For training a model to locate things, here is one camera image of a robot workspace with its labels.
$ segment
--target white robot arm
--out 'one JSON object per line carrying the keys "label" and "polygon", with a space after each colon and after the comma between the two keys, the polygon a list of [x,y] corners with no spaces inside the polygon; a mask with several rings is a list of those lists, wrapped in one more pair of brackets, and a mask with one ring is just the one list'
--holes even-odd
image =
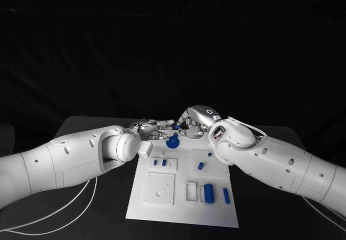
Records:
{"label": "white robot arm", "polygon": [[307,197],[346,216],[343,167],[267,136],[232,117],[222,119],[219,113],[203,105],[187,108],[176,125],[184,121],[187,129],[180,128],[179,134],[196,139],[207,132],[209,146],[222,163],[236,165],[262,183]]}
{"label": "white robot arm", "polygon": [[143,119],[130,128],[114,125],[55,138],[37,148],[0,157],[0,209],[46,190],[75,186],[132,160],[147,158],[150,140],[169,139],[157,129],[173,120]]}

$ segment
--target black table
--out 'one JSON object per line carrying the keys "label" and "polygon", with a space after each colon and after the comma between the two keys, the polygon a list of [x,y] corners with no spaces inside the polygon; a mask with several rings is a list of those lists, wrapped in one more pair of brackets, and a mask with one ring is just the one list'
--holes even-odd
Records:
{"label": "black table", "polygon": [[[130,126],[134,119],[72,116],[55,137],[111,125]],[[304,148],[288,127],[255,126],[271,137]],[[62,230],[40,236],[0,232],[0,239],[342,239],[346,234],[313,210],[303,198],[261,183],[233,165],[231,184],[239,228],[125,219],[138,156],[120,168],[98,177],[94,201],[81,218]],[[82,212],[94,191],[95,180],[56,215],[17,231],[49,232]],[[45,217],[75,197],[83,184],[40,192],[10,204],[0,216],[0,229]]]}

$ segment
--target robotic hand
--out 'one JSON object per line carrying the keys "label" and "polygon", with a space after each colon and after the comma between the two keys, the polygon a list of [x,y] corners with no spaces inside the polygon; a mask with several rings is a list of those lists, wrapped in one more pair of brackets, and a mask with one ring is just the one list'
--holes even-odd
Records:
{"label": "robotic hand", "polygon": [[187,108],[177,121],[179,134],[197,139],[207,132],[209,146],[226,165],[271,187],[323,204],[346,216],[346,169],[321,160],[297,146],[203,105]]}
{"label": "robotic hand", "polygon": [[75,186],[131,161],[147,158],[153,144],[169,136],[173,120],[141,119],[130,128],[108,126],[55,138],[37,148],[0,157],[0,209],[46,190]]}

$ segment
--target black background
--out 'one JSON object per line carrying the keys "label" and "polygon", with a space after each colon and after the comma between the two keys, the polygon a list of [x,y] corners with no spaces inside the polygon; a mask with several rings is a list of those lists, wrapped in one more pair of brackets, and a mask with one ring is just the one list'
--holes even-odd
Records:
{"label": "black background", "polygon": [[307,151],[346,166],[344,15],[337,1],[3,6],[14,152],[49,141],[69,116],[177,120],[207,105],[293,128]]}

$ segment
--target robot forearm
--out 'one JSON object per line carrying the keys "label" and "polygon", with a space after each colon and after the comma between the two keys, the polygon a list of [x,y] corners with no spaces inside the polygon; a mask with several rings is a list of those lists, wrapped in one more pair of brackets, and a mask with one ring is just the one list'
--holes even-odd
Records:
{"label": "robot forearm", "polygon": [[[213,132],[223,127],[223,134]],[[264,136],[229,118],[209,132],[210,147],[219,160],[271,187],[301,195],[346,216],[346,169],[321,160],[290,143]]]}
{"label": "robot forearm", "polygon": [[138,132],[108,126],[55,138],[0,158],[0,209],[29,195],[75,186],[130,161],[147,158],[153,145]]}

